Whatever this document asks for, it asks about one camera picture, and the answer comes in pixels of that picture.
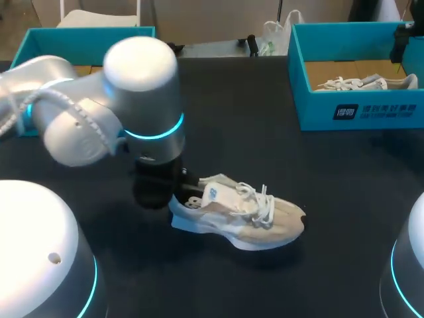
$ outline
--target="teal box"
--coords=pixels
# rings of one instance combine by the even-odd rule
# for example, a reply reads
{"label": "teal box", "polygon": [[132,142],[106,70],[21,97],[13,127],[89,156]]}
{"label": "teal box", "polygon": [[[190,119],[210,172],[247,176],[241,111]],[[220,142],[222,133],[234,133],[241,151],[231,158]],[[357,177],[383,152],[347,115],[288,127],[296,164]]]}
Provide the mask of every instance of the teal box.
{"label": "teal box", "polygon": [[[59,56],[73,65],[102,66],[108,49],[132,36],[155,37],[155,28],[30,28],[11,68],[41,55]],[[24,136],[37,136],[37,132],[28,131]]]}
{"label": "teal box", "polygon": [[424,128],[424,38],[409,39],[402,63],[406,74],[418,77],[419,89],[318,92],[309,84],[305,62],[389,60],[398,25],[293,26],[288,66],[301,130]]}

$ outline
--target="box label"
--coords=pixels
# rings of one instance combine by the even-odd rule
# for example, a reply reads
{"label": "box label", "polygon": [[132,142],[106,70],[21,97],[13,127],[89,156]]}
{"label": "box label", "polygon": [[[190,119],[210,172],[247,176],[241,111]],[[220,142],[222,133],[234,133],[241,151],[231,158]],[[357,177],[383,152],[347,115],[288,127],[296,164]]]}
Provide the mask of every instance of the box label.
{"label": "box label", "polygon": [[417,106],[409,105],[365,105],[360,114],[361,119],[406,118],[412,117]]}
{"label": "box label", "polygon": [[358,104],[341,104],[337,105],[336,111],[333,116],[334,121],[345,121],[354,119],[356,111],[358,110]]}

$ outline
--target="shoe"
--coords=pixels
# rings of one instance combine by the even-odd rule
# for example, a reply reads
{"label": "shoe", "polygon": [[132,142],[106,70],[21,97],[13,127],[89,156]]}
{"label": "shoe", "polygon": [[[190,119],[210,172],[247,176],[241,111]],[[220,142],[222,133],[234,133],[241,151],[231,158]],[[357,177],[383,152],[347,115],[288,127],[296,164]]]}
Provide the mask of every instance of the shoe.
{"label": "shoe", "polygon": [[329,80],[324,84],[318,85],[324,87],[315,91],[360,91],[360,90],[379,90],[379,89],[417,89],[418,78],[415,74],[408,75],[404,79],[387,79],[378,74],[368,76],[364,79],[352,78],[343,79],[339,77],[336,80]]}
{"label": "shoe", "polygon": [[201,197],[169,203],[172,226],[193,233],[216,233],[241,250],[268,250],[295,240],[305,213],[293,203],[261,193],[223,174],[199,179]]}

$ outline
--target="white shoelace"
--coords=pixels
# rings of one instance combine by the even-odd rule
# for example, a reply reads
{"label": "white shoelace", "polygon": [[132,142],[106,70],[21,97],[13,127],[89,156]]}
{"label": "white shoelace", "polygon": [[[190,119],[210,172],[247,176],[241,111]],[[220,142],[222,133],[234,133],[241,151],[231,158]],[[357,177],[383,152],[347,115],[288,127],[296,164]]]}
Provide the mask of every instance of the white shoelace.
{"label": "white shoelace", "polygon": [[242,215],[251,217],[255,225],[271,225],[274,220],[274,196],[266,195],[266,185],[262,185],[262,192],[257,193],[250,185],[241,182],[236,187],[237,193],[246,200],[253,197],[258,205],[258,209],[252,212],[241,211],[240,213],[231,213],[233,215]]}
{"label": "white shoelace", "polygon": [[318,85],[318,87],[324,87],[325,89],[336,90],[336,91],[352,91],[361,90],[364,83],[358,78],[343,79],[330,79],[326,83]]}

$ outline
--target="shoe sole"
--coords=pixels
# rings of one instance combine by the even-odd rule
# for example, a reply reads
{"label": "shoe sole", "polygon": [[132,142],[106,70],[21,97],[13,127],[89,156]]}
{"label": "shoe sole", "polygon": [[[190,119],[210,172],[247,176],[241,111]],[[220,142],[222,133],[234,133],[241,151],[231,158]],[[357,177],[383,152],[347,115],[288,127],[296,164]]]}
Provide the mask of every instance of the shoe sole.
{"label": "shoe sole", "polygon": [[206,233],[213,233],[222,235],[227,240],[230,241],[232,245],[234,245],[239,250],[249,250],[249,251],[255,251],[255,250],[270,250],[272,248],[278,248],[284,245],[289,244],[290,242],[293,242],[296,238],[293,238],[291,240],[287,240],[284,242],[277,242],[277,243],[268,243],[268,244],[253,244],[249,242],[244,242],[243,240],[239,240],[238,238],[232,236],[229,233],[220,231],[219,229],[215,227],[210,227],[207,225],[200,225],[196,222],[184,219],[182,217],[178,217],[174,215],[172,217],[171,226],[175,229],[197,233],[197,234],[206,234]]}

